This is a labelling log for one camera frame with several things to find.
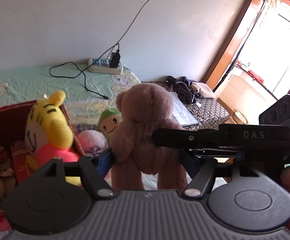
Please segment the green bean plush toy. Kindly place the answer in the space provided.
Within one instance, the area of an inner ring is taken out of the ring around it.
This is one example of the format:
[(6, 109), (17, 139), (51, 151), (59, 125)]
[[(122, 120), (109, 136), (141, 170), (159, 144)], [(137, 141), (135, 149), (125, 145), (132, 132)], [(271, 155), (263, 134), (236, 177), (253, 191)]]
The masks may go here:
[(116, 108), (108, 108), (103, 111), (98, 121), (98, 127), (101, 133), (110, 141), (114, 130), (122, 122), (121, 113)]

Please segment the dark patterned cloth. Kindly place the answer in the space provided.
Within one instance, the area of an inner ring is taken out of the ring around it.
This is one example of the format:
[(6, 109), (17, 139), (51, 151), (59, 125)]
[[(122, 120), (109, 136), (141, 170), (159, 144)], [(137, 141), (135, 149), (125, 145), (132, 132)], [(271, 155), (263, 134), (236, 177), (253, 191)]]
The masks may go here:
[(229, 112), (216, 99), (201, 98), (194, 94), (189, 89), (189, 80), (185, 77), (177, 80), (168, 76), (165, 82), (156, 82), (156, 84), (169, 92), (175, 92), (179, 100), (198, 120), (197, 125), (183, 126), (187, 130), (217, 129), (220, 124), (224, 124), (230, 117)]

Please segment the wooden door frame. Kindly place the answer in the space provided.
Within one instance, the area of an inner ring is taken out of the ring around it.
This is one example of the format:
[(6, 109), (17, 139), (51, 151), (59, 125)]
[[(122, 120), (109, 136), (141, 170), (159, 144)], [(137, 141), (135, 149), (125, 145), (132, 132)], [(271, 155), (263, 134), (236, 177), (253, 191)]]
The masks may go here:
[[(215, 88), (243, 40), (247, 37), (266, 0), (244, 0), (215, 57), (201, 81)], [(290, 0), (280, 0), (290, 6)]]

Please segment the white power strip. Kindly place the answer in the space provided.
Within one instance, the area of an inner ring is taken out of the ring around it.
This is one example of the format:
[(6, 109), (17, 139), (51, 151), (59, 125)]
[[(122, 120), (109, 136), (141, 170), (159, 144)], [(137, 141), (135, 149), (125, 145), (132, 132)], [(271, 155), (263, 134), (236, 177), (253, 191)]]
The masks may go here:
[(109, 59), (90, 58), (87, 70), (91, 73), (99, 74), (122, 74), (123, 65), (119, 63), (117, 68), (111, 68)]

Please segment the metal bowl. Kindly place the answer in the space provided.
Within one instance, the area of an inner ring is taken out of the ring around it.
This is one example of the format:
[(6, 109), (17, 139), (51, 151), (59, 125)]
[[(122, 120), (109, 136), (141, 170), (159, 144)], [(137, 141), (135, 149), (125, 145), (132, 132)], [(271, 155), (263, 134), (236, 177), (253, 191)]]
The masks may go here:
[(236, 124), (247, 125), (249, 123), (246, 116), (238, 109), (233, 110), (232, 118)]

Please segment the red gift bag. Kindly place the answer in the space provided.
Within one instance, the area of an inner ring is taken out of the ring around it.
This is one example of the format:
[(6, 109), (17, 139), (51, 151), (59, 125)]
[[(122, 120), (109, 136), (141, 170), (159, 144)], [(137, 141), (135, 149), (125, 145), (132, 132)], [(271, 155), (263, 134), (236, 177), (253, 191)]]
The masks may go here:
[(22, 140), (12, 143), (11, 154), (16, 180), (20, 184), (37, 170), (37, 163)]

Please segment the black charger adapter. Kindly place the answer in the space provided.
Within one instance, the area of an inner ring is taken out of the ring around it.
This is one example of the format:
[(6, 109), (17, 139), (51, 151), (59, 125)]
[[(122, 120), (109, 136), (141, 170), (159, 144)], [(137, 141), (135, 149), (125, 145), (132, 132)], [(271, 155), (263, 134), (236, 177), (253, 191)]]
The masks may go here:
[(120, 62), (120, 53), (119, 49), (116, 52), (111, 53), (110, 57), (110, 68), (118, 68)]

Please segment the beige folded cloth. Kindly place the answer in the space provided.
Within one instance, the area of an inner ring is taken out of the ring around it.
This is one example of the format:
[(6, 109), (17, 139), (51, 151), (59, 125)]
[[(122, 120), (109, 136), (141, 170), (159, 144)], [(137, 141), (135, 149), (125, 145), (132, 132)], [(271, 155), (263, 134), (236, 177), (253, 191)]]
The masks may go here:
[(198, 95), (201, 98), (206, 98), (206, 99), (215, 99), (216, 95), (213, 92), (212, 89), (208, 85), (202, 82), (195, 82), (193, 81), (189, 85), (189, 89), (196, 95)]

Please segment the pink fluffy plush toy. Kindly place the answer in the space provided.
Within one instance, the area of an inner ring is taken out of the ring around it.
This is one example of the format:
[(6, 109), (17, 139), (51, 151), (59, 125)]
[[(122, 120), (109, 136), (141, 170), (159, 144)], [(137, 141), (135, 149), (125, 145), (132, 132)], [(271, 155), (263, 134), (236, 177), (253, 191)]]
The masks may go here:
[(86, 130), (79, 133), (77, 138), (86, 154), (97, 156), (108, 148), (106, 137), (99, 131)]

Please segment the green yellow cartoon bedsheet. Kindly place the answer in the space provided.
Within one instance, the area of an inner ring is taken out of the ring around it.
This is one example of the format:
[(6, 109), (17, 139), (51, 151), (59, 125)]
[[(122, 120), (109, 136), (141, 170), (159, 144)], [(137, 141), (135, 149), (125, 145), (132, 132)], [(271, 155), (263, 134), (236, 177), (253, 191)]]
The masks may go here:
[(65, 108), (75, 134), (97, 130), (117, 95), (140, 80), (127, 67), (120, 74), (80, 73), (84, 66), (28, 67), (0, 72), (0, 108), (42, 99)]

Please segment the red cardboard box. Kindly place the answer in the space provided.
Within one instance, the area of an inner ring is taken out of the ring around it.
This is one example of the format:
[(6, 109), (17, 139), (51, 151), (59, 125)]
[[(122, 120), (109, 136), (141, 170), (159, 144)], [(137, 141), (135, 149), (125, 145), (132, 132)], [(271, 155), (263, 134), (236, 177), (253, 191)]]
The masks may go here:
[[(13, 142), (24, 140), (25, 125), (30, 109), (36, 101), (28, 101), (0, 108), (0, 146), (9, 150)], [(0, 211), (0, 232), (9, 231), (10, 225)]]

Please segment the yellow tiger plush red shirt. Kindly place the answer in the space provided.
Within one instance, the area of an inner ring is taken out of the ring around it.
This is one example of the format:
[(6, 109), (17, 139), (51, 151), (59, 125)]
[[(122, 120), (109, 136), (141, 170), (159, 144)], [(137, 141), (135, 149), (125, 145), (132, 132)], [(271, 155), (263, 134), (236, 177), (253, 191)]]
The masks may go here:
[(65, 92), (57, 90), (49, 98), (38, 99), (28, 115), (25, 145), (37, 163), (37, 170), (55, 157), (65, 163), (80, 158), (72, 150), (74, 134), (60, 109), (65, 98)]

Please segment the pink-brown teddy bear plush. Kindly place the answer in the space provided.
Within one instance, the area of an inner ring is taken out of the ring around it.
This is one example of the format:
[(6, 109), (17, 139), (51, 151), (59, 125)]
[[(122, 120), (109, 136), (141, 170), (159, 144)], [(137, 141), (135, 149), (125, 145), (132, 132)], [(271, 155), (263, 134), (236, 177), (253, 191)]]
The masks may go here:
[(183, 191), (187, 185), (185, 169), (178, 161), (178, 150), (157, 147), (152, 133), (158, 128), (181, 129), (172, 119), (170, 93), (154, 83), (141, 83), (119, 93), (116, 106), (123, 121), (109, 141), (116, 156), (111, 169), (111, 185), (121, 190), (144, 190), (142, 174), (157, 175), (160, 190)]

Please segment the white paper booklet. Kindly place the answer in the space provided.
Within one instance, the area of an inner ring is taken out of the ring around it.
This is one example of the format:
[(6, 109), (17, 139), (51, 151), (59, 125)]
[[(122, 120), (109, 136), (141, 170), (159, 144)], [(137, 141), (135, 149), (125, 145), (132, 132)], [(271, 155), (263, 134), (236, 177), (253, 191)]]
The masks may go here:
[(175, 92), (170, 92), (173, 99), (172, 119), (177, 121), (181, 126), (197, 125), (198, 120), (191, 114), (185, 105), (179, 100)]

